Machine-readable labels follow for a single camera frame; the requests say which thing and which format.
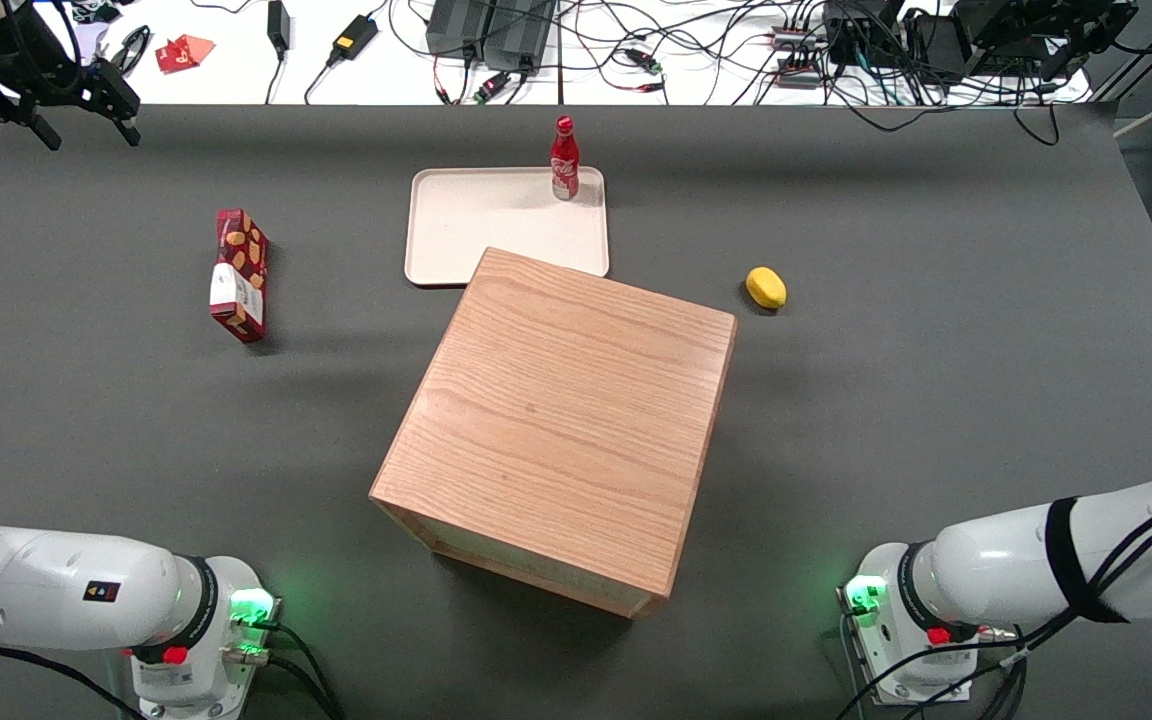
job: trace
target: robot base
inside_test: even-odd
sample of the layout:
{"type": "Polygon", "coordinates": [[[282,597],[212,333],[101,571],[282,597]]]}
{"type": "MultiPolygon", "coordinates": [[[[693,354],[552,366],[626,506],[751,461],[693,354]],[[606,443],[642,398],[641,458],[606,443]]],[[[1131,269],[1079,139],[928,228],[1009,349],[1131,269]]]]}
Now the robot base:
{"type": "MultiPolygon", "coordinates": [[[[850,616],[855,631],[852,646],[861,659],[861,668],[864,669],[867,682],[873,682],[873,679],[886,673],[888,667],[914,655],[915,652],[932,647],[927,642],[927,632],[924,632],[910,617],[897,591],[896,569],[908,547],[908,544],[903,543],[881,544],[861,560],[858,575],[886,579],[887,588],[886,597],[879,602],[877,611],[867,615],[850,616]]],[[[842,593],[840,601],[844,604],[844,611],[850,611],[849,602],[842,593]]],[[[902,665],[899,670],[878,683],[876,703],[915,705],[926,702],[933,694],[941,692],[948,685],[972,674],[977,666],[977,651],[970,646],[976,642],[972,638],[961,643],[960,646],[964,650],[960,652],[935,653],[902,665]]],[[[957,692],[940,698],[940,702],[965,702],[970,697],[972,697],[972,683],[969,682],[957,688],[957,692]]]]}
{"type": "Polygon", "coordinates": [[[266,647],[268,632],[238,626],[229,616],[229,598],[241,589],[260,588],[260,579],[250,564],[234,558],[209,558],[215,574],[219,600],[200,642],[189,650],[188,665],[143,665],[132,658],[132,679],[141,695],[141,712],[164,720],[237,720],[247,703],[256,667],[221,661],[225,649],[252,644],[266,647]],[[205,697],[184,687],[207,673],[215,673],[211,691],[205,697]],[[188,703],[179,698],[188,697],[188,703]]]}

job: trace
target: red bottle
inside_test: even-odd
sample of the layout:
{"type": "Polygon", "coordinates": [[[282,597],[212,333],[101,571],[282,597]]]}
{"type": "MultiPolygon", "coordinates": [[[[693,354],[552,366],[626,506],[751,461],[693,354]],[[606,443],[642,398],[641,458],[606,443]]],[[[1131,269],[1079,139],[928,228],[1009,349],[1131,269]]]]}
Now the red bottle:
{"type": "Polygon", "coordinates": [[[550,168],[553,169],[554,197],[570,200],[579,192],[579,147],[573,137],[570,115],[558,119],[558,136],[550,147],[550,168]]]}

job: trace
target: red button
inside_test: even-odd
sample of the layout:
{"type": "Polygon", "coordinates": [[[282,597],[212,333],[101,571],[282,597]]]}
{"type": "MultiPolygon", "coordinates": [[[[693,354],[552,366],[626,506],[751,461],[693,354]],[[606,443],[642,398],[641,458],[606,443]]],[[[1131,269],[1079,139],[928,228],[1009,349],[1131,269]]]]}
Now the red button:
{"type": "Polygon", "coordinates": [[[188,655],[188,647],[167,647],[162,652],[162,661],[168,665],[181,665],[188,655]]]}
{"type": "Polygon", "coordinates": [[[927,631],[927,642],[932,643],[933,646],[938,644],[945,644],[950,642],[950,632],[945,628],[932,628],[927,631]]]}

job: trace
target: wooden box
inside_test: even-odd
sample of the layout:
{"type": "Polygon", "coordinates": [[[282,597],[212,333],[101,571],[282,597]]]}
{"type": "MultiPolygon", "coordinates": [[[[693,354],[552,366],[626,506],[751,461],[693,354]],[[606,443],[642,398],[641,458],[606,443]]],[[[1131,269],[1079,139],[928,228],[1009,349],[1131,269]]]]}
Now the wooden box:
{"type": "Polygon", "coordinates": [[[490,249],[371,500],[434,552],[645,615],[673,588],[735,333],[490,249]]]}

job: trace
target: gray table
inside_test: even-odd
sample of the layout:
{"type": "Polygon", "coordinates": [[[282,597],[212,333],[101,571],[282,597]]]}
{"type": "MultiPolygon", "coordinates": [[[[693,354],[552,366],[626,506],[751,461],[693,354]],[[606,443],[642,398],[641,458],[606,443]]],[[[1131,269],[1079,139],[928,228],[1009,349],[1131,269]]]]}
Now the gray table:
{"type": "MultiPolygon", "coordinates": [[[[1006,109],[573,114],[612,276],[740,316],[666,611],[432,558],[366,500],[460,297],[403,279],[411,176],[545,164],[545,108],[146,108],[137,150],[54,111],[59,156],[0,128],[0,524],[242,556],[355,720],[828,719],[833,585],[873,544],[1152,479],[1152,228],[1107,109],[1053,149],[1006,109]],[[236,205],[276,245],[255,348],[204,306],[236,205]],[[742,300],[760,264],[785,313],[742,300]]],[[[278,670],[248,707],[316,717],[278,670]]],[[[1152,719],[1152,623],[1070,628],[1021,715],[1152,719]]],[[[0,717],[111,711],[0,660],[0,717]]]]}

